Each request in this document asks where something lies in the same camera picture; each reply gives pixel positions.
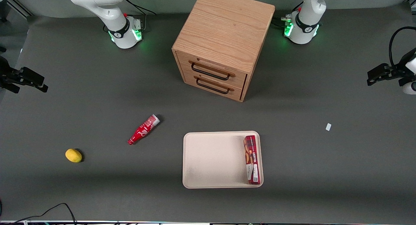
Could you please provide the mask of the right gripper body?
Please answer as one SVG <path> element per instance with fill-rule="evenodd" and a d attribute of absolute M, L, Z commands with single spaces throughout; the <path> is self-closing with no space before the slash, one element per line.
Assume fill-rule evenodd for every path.
<path fill-rule="evenodd" d="M 20 70 L 10 67 L 8 61 L 0 56 L 0 87 L 5 89 L 5 84 L 20 82 Z"/>

